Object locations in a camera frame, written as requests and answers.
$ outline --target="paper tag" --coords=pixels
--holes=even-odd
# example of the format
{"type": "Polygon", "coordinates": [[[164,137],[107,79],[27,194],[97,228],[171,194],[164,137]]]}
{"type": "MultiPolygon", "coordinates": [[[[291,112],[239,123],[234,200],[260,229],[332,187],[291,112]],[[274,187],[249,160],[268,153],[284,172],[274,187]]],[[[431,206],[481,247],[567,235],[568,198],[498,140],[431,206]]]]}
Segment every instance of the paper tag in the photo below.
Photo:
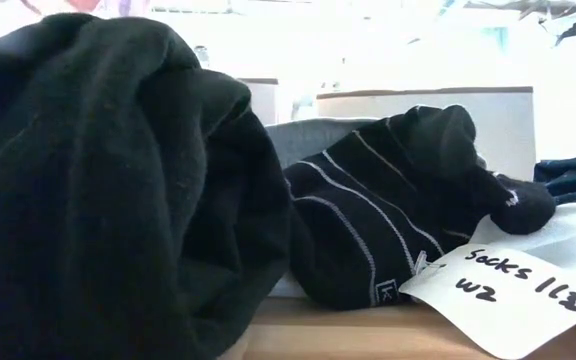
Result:
{"type": "Polygon", "coordinates": [[[415,267],[413,268],[413,272],[415,273],[415,275],[421,274],[421,272],[428,267],[428,262],[426,261],[426,259],[427,259],[426,252],[421,250],[419,252],[419,256],[417,256],[415,267]]]}
{"type": "Polygon", "coordinates": [[[576,324],[576,274],[520,251],[468,244],[399,292],[432,306],[493,356],[521,359],[576,324]]]}

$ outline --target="gray fabric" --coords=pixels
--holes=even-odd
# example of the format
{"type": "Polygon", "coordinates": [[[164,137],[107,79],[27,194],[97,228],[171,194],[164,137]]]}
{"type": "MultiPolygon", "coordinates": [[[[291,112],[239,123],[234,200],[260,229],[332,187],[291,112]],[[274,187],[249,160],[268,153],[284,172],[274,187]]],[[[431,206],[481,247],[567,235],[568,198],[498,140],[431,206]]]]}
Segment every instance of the gray fabric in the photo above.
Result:
{"type": "MultiPolygon", "coordinates": [[[[376,118],[309,119],[266,127],[283,169],[317,154],[341,140],[351,131],[376,121],[376,118]]],[[[477,164],[487,169],[486,160],[477,154],[477,164]]]]}

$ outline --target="clothing pile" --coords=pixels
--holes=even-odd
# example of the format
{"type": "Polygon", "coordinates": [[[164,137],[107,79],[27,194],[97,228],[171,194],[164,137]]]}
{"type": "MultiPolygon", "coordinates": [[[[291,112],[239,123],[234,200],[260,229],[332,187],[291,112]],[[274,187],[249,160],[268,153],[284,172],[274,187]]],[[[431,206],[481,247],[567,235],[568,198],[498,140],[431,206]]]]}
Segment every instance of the clothing pile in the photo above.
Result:
{"type": "Polygon", "coordinates": [[[0,358],[212,359],[289,268],[331,308],[402,303],[421,251],[555,213],[482,166],[460,106],[285,171],[272,131],[163,24],[55,15],[0,38],[0,358]]]}

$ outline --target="wooden shelf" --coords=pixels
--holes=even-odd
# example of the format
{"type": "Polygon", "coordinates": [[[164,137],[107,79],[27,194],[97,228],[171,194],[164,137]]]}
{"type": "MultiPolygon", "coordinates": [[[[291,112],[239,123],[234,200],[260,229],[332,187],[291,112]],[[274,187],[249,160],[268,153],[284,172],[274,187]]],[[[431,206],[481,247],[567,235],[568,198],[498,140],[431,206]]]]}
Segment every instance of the wooden shelf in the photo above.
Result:
{"type": "MultiPolygon", "coordinates": [[[[267,299],[222,360],[494,359],[423,306],[349,312],[305,300],[267,299]]],[[[576,327],[527,359],[576,360],[576,327]]]]}

